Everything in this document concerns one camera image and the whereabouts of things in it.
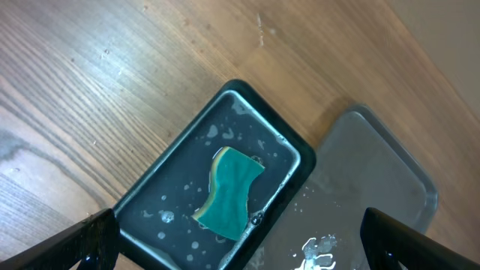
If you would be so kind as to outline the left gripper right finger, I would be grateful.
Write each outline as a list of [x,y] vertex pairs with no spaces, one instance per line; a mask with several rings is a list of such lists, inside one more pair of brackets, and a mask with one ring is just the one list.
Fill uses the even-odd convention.
[[361,222],[361,243],[371,270],[479,270],[479,264],[442,246],[376,208]]

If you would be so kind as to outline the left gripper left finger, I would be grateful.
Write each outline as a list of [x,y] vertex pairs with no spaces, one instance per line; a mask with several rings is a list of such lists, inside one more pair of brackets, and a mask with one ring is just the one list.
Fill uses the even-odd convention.
[[1,262],[2,269],[114,269],[119,222],[106,208]]

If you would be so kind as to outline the green and yellow sponge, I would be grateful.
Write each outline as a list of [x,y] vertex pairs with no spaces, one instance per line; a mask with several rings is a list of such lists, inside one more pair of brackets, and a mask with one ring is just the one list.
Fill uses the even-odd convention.
[[213,233],[238,241],[248,224],[248,196],[265,167],[252,157],[225,146],[215,155],[208,179],[208,196],[192,218]]

